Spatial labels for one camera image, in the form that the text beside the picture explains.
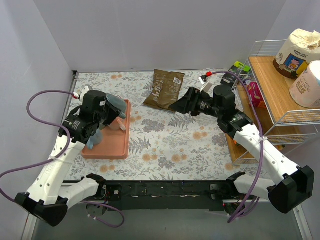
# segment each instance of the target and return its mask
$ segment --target barcode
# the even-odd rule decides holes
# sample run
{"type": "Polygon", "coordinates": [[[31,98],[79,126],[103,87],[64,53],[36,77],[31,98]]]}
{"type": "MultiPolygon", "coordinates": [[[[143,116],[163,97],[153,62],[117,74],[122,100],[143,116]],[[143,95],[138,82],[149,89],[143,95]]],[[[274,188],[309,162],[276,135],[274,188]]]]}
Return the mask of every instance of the barcode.
{"type": "Polygon", "coordinates": [[[181,81],[180,81],[178,78],[176,78],[176,77],[173,79],[173,82],[174,82],[175,84],[181,85],[181,81]]]}

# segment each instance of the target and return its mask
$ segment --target floral pattern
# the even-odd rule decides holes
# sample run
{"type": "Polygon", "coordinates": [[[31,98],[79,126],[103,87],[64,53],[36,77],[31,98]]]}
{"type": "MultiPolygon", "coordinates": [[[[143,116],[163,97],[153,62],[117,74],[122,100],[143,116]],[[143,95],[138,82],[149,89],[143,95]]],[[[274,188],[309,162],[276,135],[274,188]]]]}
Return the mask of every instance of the floral pattern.
{"type": "MultiPolygon", "coordinates": [[[[189,87],[201,88],[203,71],[184,71],[179,96],[189,87]]],[[[238,171],[254,176],[257,164],[233,166],[226,138],[217,121],[204,114],[192,117],[144,106],[152,90],[153,71],[81,73],[75,91],[90,85],[95,90],[129,99],[131,108],[129,156],[125,160],[84,159],[78,155],[66,180],[90,173],[107,180],[225,180],[238,171]]],[[[220,84],[222,74],[210,77],[220,84]]],[[[72,99],[70,109],[80,102],[72,99]]],[[[262,178],[269,178],[263,170],[262,178]]]]}

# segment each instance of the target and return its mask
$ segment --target orange tray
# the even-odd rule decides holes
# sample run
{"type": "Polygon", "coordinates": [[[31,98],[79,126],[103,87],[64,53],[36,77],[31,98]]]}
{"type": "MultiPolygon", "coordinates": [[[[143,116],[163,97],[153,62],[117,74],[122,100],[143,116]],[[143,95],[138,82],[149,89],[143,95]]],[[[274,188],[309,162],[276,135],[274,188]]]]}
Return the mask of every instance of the orange tray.
{"type": "Polygon", "coordinates": [[[85,159],[126,159],[129,151],[129,133],[130,133],[130,114],[131,103],[125,99],[127,108],[125,111],[126,119],[123,120],[123,124],[126,127],[126,131],[111,130],[108,126],[101,132],[103,135],[102,142],[93,146],[93,149],[84,147],[82,150],[82,156],[85,159]]]}

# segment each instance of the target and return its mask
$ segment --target red box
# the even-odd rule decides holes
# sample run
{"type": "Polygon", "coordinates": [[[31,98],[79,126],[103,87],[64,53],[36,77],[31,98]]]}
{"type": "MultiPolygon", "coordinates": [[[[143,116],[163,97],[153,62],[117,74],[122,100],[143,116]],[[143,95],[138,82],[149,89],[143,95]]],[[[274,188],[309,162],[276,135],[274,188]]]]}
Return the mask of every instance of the red box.
{"type": "Polygon", "coordinates": [[[259,90],[258,84],[256,82],[251,82],[248,86],[248,92],[250,95],[250,100],[256,108],[266,108],[265,101],[259,90]]]}

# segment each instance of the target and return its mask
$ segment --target brown snack package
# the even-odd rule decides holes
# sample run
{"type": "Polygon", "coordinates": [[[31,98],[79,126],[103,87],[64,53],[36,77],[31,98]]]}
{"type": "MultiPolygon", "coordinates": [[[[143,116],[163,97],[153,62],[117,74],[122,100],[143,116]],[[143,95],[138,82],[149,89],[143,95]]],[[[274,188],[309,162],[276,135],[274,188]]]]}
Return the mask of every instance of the brown snack package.
{"type": "Polygon", "coordinates": [[[185,74],[180,72],[155,69],[152,92],[143,104],[154,109],[173,111],[169,106],[178,100],[184,76],[185,74]]]}

